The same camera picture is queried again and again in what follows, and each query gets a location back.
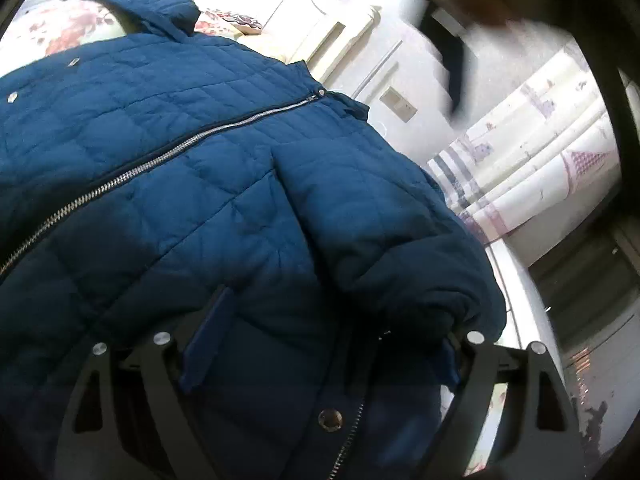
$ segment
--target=light switch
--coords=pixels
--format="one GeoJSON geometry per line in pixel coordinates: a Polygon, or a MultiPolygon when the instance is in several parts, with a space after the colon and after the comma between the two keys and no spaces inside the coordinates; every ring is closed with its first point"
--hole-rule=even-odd
{"type": "Polygon", "coordinates": [[[391,86],[382,94],[380,100],[405,123],[408,123],[418,111],[415,106],[391,86]]]}

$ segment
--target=screw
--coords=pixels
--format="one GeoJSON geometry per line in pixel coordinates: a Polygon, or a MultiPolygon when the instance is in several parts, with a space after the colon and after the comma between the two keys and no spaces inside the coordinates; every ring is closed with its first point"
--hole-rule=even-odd
{"type": "Polygon", "coordinates": [[[469,332],[466,335],[466,340],[469,341],[472,345],[481,345],[484,343],[484,336],[480,332],[469,332]]]}
{"type": "Polygon", "coordinates": [[[546,346],[540,341],[534,341],[531,343],[531,349],[538,355],[544,355],[546,352],[546,346]]]}
{"type": "Polygon", "coordinates": [[[154,336],[154,343],[158,346],[164,346],[169,341],[171,341],[171,334],[169,334],[168,332],[158,332],[154,336]]]}
{"type": "Polygon", "coordinates": [[[105,343],[96,343],[91,352],[94,355],[102,355],[107,351],[107,345],[105,343]]]}

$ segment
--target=curtain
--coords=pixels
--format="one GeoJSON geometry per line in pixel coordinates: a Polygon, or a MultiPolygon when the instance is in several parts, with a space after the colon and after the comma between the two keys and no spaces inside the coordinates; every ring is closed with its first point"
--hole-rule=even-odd
{"type": "MultiPolygon", "coordinates": [[[[637,119],[635,92],[628,87],[637,119]]],[[[609,116],[575,41],[423,168],[485,244],[619,173],[609,116]]]]}

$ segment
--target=floral bedding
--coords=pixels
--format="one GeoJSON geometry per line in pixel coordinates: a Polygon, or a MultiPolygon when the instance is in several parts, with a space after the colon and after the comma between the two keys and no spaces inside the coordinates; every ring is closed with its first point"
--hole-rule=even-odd
{"type": "Polygon", "coordinates": [[[11,22],[0,39],[0,76],[45,56],[126,33],[122,20],[104,5],[51,0],[11,22]]]}

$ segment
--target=jacket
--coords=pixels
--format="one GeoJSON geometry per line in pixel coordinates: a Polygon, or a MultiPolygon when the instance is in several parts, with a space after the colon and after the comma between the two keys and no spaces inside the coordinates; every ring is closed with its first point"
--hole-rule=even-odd
{"type": "Polygon", "coordinates": [[[444,337],[505,325],[482,247],[302,62],[194,34],[191,0],[97,1],[140,32],[0,78],[0,415],[50,474],[93,345],[170,332],[224,285],[187,394],[222,472],[407,476],[456,382],[444,337]]]}

